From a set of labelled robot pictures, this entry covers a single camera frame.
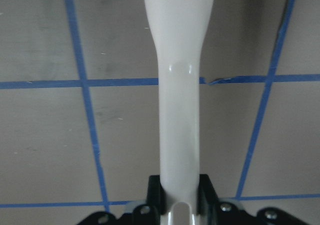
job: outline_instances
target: glossy white surface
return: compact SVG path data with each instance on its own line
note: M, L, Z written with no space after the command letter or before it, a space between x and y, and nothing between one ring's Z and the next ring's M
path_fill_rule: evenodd
M160 178L168 210L197 213L199 66L213 0L145 0L158 59ZM163 224L172 224L170 212Z

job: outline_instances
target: screw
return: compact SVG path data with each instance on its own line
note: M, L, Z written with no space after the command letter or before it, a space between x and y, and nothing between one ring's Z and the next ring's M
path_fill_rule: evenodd
M278 215L275 211L272 211L272 210L268 210L264 213L265 217L267 219L270 219L270 220L275 220L277 219Z
M222 204L220 205L220 208L221 208L221 210L224 211L224 212L230 212L230 211L232 210L231 204L230 204L230 203L226 203L226 202L222 203Z
M106 214L98 219L98 224L106 224L109 221L109 216Z
M140 209L140 214L141 215L143 215L143 214L148 214L148 213L150 213L150 207L149 206L143 206L143 207L141 207L141 209Z

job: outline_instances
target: white handle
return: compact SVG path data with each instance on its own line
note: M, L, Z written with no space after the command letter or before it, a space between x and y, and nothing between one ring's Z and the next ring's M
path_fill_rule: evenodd
M212 4L145 0L158 59L160 180L168 211L184 202L193 216L200 173L199 65ZM171 224L170 217L162 217L161 223Z

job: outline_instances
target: floor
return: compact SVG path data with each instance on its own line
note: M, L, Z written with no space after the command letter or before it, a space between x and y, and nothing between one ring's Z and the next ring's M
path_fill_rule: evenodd
M201 173L251 214L277 206L316 225L320 0L290 0L274 50L285 4L214 1L200 69ZM1 224L119 216L159 174L144 1L0 0L0 9Z

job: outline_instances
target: bolt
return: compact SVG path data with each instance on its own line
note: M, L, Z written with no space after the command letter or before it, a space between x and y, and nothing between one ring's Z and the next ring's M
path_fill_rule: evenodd
M272 211L272 210L268 210L264 213L265 217L267 219L270 219L270 220L275 220L277 219L278 215L275 211Z
M221 210L224 211L224 212L230 212L230 211L232 210L231 204L230 204L230 203L226 203L226 202L222 203L222 204L220 205L220 208L221 208Z
M106 224L109 221L109 216L106 214L98 219L98 224Z
M150 213L150 207L149 206L143 206L143 207L141 207L141 209L140 209L140 214L141 215L144 215L144 214L148 214L148 213Z

